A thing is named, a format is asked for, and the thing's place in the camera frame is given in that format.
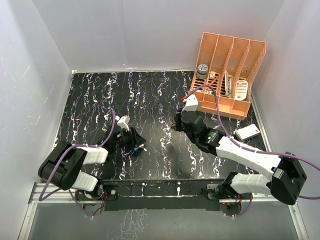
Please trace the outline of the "key with blue tag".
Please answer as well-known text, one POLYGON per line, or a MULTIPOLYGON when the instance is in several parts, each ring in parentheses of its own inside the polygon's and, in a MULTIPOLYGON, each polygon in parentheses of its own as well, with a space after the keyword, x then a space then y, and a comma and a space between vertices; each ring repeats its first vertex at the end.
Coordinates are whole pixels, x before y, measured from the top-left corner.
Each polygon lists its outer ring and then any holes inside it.
POLYGON ((138 152, 138 151, 140 151, 140 150, 143 150, 143 151, 147 151, 147 149, 144 147, 144 145, 141 145, 141 146, 138 146, 138 147, 134 147, 133 149, 132 149, 132 151, 133 152, 138 152))

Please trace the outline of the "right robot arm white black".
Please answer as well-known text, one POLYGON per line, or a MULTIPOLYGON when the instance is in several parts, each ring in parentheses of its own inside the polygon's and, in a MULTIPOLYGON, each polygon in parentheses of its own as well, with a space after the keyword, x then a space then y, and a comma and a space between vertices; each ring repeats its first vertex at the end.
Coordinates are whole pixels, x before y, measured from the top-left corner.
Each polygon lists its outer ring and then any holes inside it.
POLYGON ((208 193, 230 199, 252 193, 271 195, 286 205, 294 205, 307 180, 307 175, 295 155, 261 153, 228 137, 225 132, 206 126, 196 111, 178 111, 172 129, 184 132, 201 151, 226 158, 255 170, 256 174, 231 172, 225 180, 208 193))

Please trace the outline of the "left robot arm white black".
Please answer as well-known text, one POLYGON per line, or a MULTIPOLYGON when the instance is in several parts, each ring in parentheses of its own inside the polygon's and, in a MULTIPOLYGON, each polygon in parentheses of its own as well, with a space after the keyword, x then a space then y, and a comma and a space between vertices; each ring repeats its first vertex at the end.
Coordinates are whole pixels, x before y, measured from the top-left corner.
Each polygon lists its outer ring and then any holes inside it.
POLYGON ((99 177, 82 171, 83 165, 104 164, 119 149, 137 151, 147 142, 134 127, 129 130, 115 127, 112 133, 94 145, 71 144, 60 141, 39 167, 38 176, 46 181, 39 200, 43 201, 59 190, 76 189, 85 192, 90 199, 103 195, 99 177))

